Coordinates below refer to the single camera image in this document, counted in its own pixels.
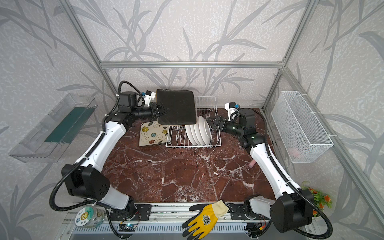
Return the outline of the yellow black work glove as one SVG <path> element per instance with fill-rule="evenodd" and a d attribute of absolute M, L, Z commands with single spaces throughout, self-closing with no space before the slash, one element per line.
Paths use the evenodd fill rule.
<path fill-rule="evenodd" d="M 193 205 L 189 207 L 189 211 L 199 213 L 182 224 L 185 230 L 182 236 L 187 240 L 202 240 L 213 230 L 218 219 L 229 211 L 229 207 L 220 200 L 213 204 Z"/>

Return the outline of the artificial flower plant pot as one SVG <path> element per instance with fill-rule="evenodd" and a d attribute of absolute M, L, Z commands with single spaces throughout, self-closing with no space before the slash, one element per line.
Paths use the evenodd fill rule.
<path fill-rule="evenodd" d="M 332 198 L 330 195 L 323 193 L 320 190 L 313 189 L 309 187 L 308 185 L 302 185 L 303 190 L 309 190 L 313 197 L 314 197 L 314 204 L 317 208 L 319 208 L 322 212 L 324 211 L 325 207 L 328 209 L 332 208 Z"/>

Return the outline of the purple pink brush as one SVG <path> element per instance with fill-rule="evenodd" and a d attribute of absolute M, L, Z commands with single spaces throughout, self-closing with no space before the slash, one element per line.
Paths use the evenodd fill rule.
<path fill-rule="evenodd" d="M 252 160 L 250 163 L 249 163 L 249 168 L 253 168 L 254 165 L 256 164 L 256 160 Z"/>

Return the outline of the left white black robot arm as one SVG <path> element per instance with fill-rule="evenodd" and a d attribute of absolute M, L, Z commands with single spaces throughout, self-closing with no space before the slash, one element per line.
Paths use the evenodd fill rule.
<path fill-rule="evenodd" d="M 135 121 L 157 120 L 169 113 L 171 107 L 160 97 L 161 90 L 141 93 L 133 87 L 132 92 L 122 92 L 123 84 L 133 87 L 128 81 L 120 82 L 116 102 L 103 118 L 97 139 L 74 164 L 66 164 L 62 168 L 62 178 L 49 198 L 52 210 L 66 212 L 85 205 L 97 205 L 125 217 L 135 215 L 134 199 L 112 187 L 102 170 L 116 143 Z M 69 207 L 58 206 L 56 195 L 62 185 L 66 186 L 71 196 L 83 198 L 84 201 Z"/>

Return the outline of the pink object in basket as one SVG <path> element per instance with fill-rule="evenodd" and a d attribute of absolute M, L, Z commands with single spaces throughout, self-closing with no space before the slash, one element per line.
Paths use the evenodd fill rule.
<path fill-rule="evenodd" d="M 296 147 L 289 148 L 288 152 L 292 159 L 301 159 L 303 156 L 303 152 Z"/>

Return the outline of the green circuit board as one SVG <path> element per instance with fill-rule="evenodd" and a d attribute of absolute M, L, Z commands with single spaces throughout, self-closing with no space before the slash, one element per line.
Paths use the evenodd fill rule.
<path fill-rule="evenodd" d="M 139 223 L 120 222 L 119 232 L 135 232 L 138 228 L 138 224 Z"/>

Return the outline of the aluminium mounting rail base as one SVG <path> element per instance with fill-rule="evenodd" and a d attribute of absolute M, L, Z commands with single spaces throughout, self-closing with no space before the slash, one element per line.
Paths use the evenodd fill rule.
<path fill-rule="evenodd" d="M 139 203 L 135 217 L 123 221 L 112 215 L 112 224 L 119 233 L 114 234 L 105 220 L 96 228 L 75 226 L 76 212 L 68 212 L 56 240 L 182 240 L 185 231 L 182 224 L 198 211 L 189 211 L 193 203 Z M 248 218 L 242 202 L 229 203 L 229 212 L 221 217 L 207 240 L 304 240 L 305 236 L 295 231 L 280 233 L 266 217 L 255 215 Z M 119 232 L 119 223 L 139 223 L 135 232 Z"/>

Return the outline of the clear acrylic wall shelf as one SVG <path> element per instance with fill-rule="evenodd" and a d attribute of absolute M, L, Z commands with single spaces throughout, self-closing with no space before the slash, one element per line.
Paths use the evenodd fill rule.
<path fill-rule="evenodd" d="M 94 97 L 67 94 L 9 155 L 23 163 L 56 163 L 97 107 Z"/>

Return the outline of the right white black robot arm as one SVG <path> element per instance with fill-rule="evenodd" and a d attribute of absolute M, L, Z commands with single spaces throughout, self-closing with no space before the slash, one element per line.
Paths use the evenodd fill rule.
<path fill-rule="evenodd" d="M 257 132 L 256 115 L 262 116 L 254 109 L 243 108 L 234 111 L 228 118 L 215 116 L 207 120 L 212 129 L 238 138 L 253 162 L 259 165 L 267 177 L 275 194 L 275 200 L 262 196 L 246 200 L 248 216 L 260 214 L 267 217 L 280 233 L 295 231 L 315 240 L 329 238 L 333 233 L 331 221 L 317 207 L 313 194 L 309 190 L 303 190 L 283 169 L 268 144 L 268 135 Z M 316 211 L 326 223 L 327 230 L 323 234 L 314 235 L 301 230 L 301 227 L 312 223 L 313 211 Z"/>

